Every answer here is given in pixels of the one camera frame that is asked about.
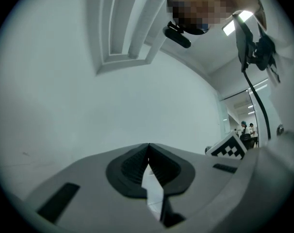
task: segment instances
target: black cable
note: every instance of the black cable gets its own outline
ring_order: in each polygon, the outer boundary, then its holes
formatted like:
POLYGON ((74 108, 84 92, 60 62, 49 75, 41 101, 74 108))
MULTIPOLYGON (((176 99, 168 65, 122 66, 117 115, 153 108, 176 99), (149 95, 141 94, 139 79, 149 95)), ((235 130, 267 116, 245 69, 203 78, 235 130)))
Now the black cable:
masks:
POLYGON ((265 121, 265 124, 266 124, 266 126, 267 126, 268 140, 270 140, 270 139, 271 139, 271 132, 270 132, 270 124, 269 124, 269 119, 268 119, 267 112, 266 112, 266 110, 265 110, 265 108, 264 108, 264 105, 263 105, 263 103, 262 103, 260 97, 258 96, 258 94, 257 94, 257 92, 256 92, 256 90, 255 90, 255 88, 253 87, 252 83, 250 82, 250 80, 249 80, 249 78, 248 78, 248 76, 247 76, 245 70, 243 71, 243 74, 244 74, 244 76, 245 76, 245 78, 246 78, 246 80, 247 80, 247 83, 248 83, 250 89, 252 90, 252 92, 253 92, 253 94, 254 94, 254 96, 255 96, 255 98, 256 98, 258 104, 259 104, 259 107, 260 107, 261 110, 262 110, 263 117, 264 117, 264 121, 265 121))

